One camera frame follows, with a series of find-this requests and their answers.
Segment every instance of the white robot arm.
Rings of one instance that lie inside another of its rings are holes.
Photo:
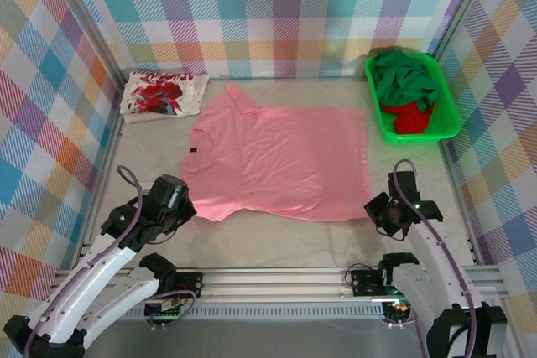
[[[180,179],[162,175],[149,193],[142,195],[138,181],[128,172],[137,187],[138,198],[110,213],[91,250],[46,301],[29,317],[13,316],[5,324],[6,335],[25,357],[82,357],[103,330],[156,293],[199,296],[199,289],[178,290],[178,283],[184,281],[176,267],[156,253],[144,257],[123,284],[105,289],[144,245],[159,234],[176,231],[196,214],[188,187]],[[193,274],[196,283],[201,284],[201,274]]]
[[[387,254],[377,270],[350,272],[354,296],[401,293],[427,330],[431,358],[501,356],[505,314],[483,301],[451,255],[443,217],[433,201],[421,200],[414,173],[394,175],[388,176],[390,195],[380,194],[365,209],[381,235],[401,231],[408,237],[416,256]],[[91,250],[41,306],[29,317],[13,316],[6,323],[5,333],[25,357],[80,358],[102,331],[144,300],[171,293],[200,297],[202,273],[178,273],[156,253],[144,257],[118,285],[105,288],[144,245],[176,231],[196,213],[186,184],[169,175],[159,177],[135,208],[141,197],[110,213]],[[184,283],[195,285],[178,291]],[[146,304],[148,315],[165,311],[170,301],[163,304]]]

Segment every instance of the plaid wall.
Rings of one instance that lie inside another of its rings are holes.
[[[119,93],[65,0],[0,10],[1,329],[70,263]]]
[[[537,350],[537,0],[478,0],[444,64],[464,127],[448,143],[486,263]]]
[[[355,75],[370,49],[433,50],[459,0],[86,0],[122,67]]]

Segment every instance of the t-shirt sleeve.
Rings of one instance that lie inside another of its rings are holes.
[[[196,208],[196,215],[210,221],[223,221],[230,214],[240,210],[231,195],[214,188],[199,191],[196,188],[191,189],[190,199]]]
[[[235,83],[226,84],[226,94],[229,96],[235,107],[242,113],[255,112],[260,106]]]

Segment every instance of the green plastic tray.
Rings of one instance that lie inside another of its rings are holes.
[[[440,94],[435,103],[435,109],[430,117],[429,126],[420,134],[397,134],[394,131],[394,120],[396,116],[380,110],[377,100],[377,90],[373,81],[373,70],[375,69],[375,55],[366,60],[365,70],[373,97],[375,112],[377,113],[378,126],[383,135],[383,140],[388,144],[432,144],[443,138],[456,136],[462,127],[462,119],[455,101],[451,96],[446,78],[442,68],[436,60],[427,54],[405,53],[417,59],[429,71],[430,76],[438,83]]]

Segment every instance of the pink t-shirt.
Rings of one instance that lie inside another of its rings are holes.
[[[181,163],[198,216],[240,209],[313,221],[366,216],[365,114],[346,108],[262,108],[239,86],[209,103]]]

